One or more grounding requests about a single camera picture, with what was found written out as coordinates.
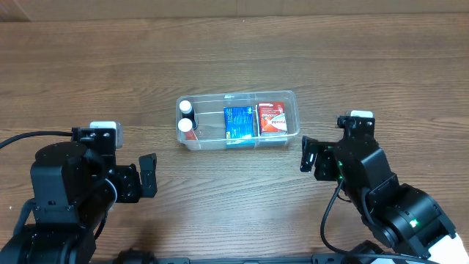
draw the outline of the wire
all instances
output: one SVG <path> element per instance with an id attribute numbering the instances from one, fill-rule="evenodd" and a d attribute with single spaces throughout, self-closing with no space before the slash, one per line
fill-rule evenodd
<path id="1" fill-rule="evenodd" d="M 336 190 L 334 191 L 334 194 L 330 198 L 330 202 L 324 212 L 324 216 L 322 217 L 321 221 L 321 227 L 320 227 L 320 235 L 321 235 L 321 240 L 327 246 L 330 250 L 332 250 L 335 253 L 343 254 L 347 257 L 369 257 L 369 258 L 381 258 L 381 259 L 391 259 L 391 260 L 406 260 L 406 261 L 413 261 L 417 263 L 426 263 L 426 264 L 438 264 L 434 261 L 431 260 L 423 260 L 419 257 L 411 257 L 411 256 L 403 256 L 400 254 L 359 254 L 359 253 L 353 253 L 349 252 L 343 249 L 337 249 L 335 246 L 332 246 L 329 244 L 328 240 L 325 238 L 324 234 L 324 229 L 325 229 L 325 222 L 328 219 L 330 209 L 332 209 L 332 205 L 334 204 L 334 201 L 336 200 L 337 196 L 339 195 L 339 192 L 344 185 L 344 181 L 341 180 L 341 182 L 337 185 Z"/>
<path id="2" fill-rule="evenodd" d="M 97 230 L 96 230 L 96 233 L 95 233 L 95 240 L 97 240 L 97 238 L 100 237 L 101 232 L 102 232 L 103 229 L 104 229 L 104 225 L 106 224 L 107 218 L 108 218 L 108 212 L 105 212 L 103 219 L 101 219 L 100 226 L 99 226 L 99 227 L 97 228 Z"/>
<path id="3" fill-rule="evenodd" d="M 368 194 L 369 188 L 362 188 L 361 189 L 361 207 L 363 209 L 363 213 L 365 214 L 366 220 L 372 225 L 374 224 L 374 221 L 372 219 L 372 216 L 370 216 L 368 207 L 366 206 L 366 194 Z"/>
<path id="4" fill-rule="evenodd" d="M 352 201 L 350 201 L 350 200 L 348 200 L 348 199 L 344 199 L 344 198 L 340 197 L 340 194 L 337 194 L 337 198 L 341 199 L 341 200 L 344 201 L 344 202 L 352 202 Z"/>
<path id="5" fill-rule="evenodd" d="M 109 179 L 105 179 L 106 182 L 112 187 L 112 190 L 114 191 L 114 202 L 112 203 L 111 207 L 116 203 L 117 201 L 117 190 L 116 190 L 116 186 L 114 186 L 114 184 L 112 184 L 112 182 L 109 180 Z"/>
<path id="6" fill-rule="evenodd" d="M 22 133 L 0 143 L 0 149 L 17 140 L 25 139 L 31 136 L 72 136 L 72 135 L 73 133 L 71 132 L 61 132 L 61 131 L 36 131 L 36 132 Z"/>

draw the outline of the red box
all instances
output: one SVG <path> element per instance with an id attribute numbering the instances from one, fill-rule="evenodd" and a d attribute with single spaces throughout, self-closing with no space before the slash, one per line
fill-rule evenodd
<path id="1" fill-rule="evenodd" d="M 259 132 L 261 136 L 287 134 L 287 119 L 283 102 L 259 102 Z"/>

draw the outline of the clear plastic container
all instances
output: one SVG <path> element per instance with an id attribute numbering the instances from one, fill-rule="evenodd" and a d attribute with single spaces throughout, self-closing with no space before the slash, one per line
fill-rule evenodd
<path id="1" fill-rule="evenodd" d="M 177 128 L 177 123 L 182 119 L 179 104 L 183 100 L 191 102 L 195 110 L 196 120 L 198 120 L 195 134 L 198 140 L 187 140 L 184 133 Z M 287 134 L 276 136 L 261 136 L 259 134 L 259 115 L 256 107 L 259 102 L 284 103 Z M 254 137 L 248 139 L 227 139 L 224 108 L 243 106 L 253 107 Z M 291 142 L 294 136 L 300 133 L 300 117 L 296 96 L 293 91 L 182 96 L 176 102 L 176 131 L 177 140 L 185 144 L 189 150 L 285 146 Z M 236 144 L 242 141 L 247 141 L 246 143 L 248 144 Z"/>

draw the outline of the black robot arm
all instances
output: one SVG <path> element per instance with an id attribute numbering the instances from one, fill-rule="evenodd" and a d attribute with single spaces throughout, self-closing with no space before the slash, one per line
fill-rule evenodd
<path id="1" fill-rule="evenodd" d="M 315 166 L 317 180 L 343 181 L 342 190 L 379 242 L 396 253 L 428 258 L 442 237 L 455 237 L 455 227 L 431 196 L 399 184 L 374 139 L 374 124 L 371 112 L 340 116 L 344 136 L 337 143 L 304 136 L 300 170 Z"/>
<path id="2" fill-rule="evenodd" d="M 140 157 L 141 176 L 134 164 L 116 165 L 122 127 L 104 124 L 114 128 L 73 128 L 71 142 L 36 153 L 31 167 L 34 199 L 23 206 L 0 263 L 88 263 L 108 209 L 115 202 L 155 196 L 156 154 Z M 36 224 L 25 225 L 31 210 Z"/>

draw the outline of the white bottle cap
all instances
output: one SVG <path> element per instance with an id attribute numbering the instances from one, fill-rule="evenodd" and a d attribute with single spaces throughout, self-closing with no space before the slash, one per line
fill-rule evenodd
<path id="1" fill-rule="evenodd" d="M 183 114 L 189 114 L 192 111 L 191 102 L 188 100 L 181 101 L 181 103 L 179 103 L 179 110 L 181 110 Z"/>
<path id="2" fill-rule="evenodd" d="M 189 132 L 192 129 L 192 121 L 188 118 L 182 118 L 177 123 L 177 127 L 184 133 Z"/>

